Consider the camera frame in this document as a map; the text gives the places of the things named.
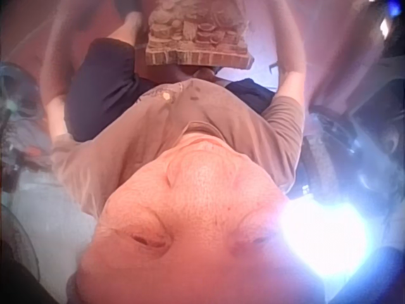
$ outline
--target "wooden carving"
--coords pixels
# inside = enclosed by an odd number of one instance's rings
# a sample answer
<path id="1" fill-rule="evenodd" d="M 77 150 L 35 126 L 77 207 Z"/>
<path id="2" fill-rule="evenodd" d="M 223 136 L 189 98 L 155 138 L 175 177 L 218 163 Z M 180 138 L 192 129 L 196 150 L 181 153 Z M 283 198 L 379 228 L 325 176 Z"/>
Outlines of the wooden carving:
<path id="1" fill-rule="evenodd" d="M 159 0 L 149 18 L 148 65 L 249 69 L 243 0 Z"/>

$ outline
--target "lens flare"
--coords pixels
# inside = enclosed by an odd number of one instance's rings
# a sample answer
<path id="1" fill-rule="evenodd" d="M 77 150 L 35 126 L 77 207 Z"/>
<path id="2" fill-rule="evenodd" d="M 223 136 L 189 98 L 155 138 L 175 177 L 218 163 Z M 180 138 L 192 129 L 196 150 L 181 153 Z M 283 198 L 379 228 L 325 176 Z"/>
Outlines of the lens flare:
<path id="1" fill-rule="evenodd" d="M 280 220 L 292 251 L 321 277 L 351 275 L 367 255 L 366 226 L 350 204 L 322 206 L 304 197 L 291 201 Z"/>

